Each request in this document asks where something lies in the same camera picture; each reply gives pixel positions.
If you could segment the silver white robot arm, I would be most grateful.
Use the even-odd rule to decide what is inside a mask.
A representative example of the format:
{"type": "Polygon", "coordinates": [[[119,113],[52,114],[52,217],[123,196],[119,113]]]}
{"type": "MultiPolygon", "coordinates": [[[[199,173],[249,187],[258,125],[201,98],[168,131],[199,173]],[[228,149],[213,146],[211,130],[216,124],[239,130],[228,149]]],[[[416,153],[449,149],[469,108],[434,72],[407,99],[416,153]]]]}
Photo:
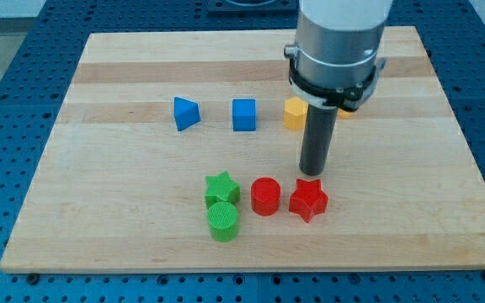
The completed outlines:
{"type": "Polygon", "coordinates": [[[289,82],[317,109],[356,111],[376,90],[386,61],[377,53],[392,0],[301,0],[286,45],[289,82]]]}

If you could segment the yellow block behind arm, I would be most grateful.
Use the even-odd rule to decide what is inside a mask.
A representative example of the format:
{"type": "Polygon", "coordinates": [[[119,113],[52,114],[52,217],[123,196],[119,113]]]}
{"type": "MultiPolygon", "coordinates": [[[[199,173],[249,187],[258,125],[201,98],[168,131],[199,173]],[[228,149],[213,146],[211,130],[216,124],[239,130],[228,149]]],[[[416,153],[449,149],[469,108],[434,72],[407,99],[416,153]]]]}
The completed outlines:
{"type": "Polygon", "coordinates": [[[338,111],[338,117],[343,120],[350,119],[353,115],[354,115],[354,112],[345,111],[343,109],[340,109],[338,111]]]}

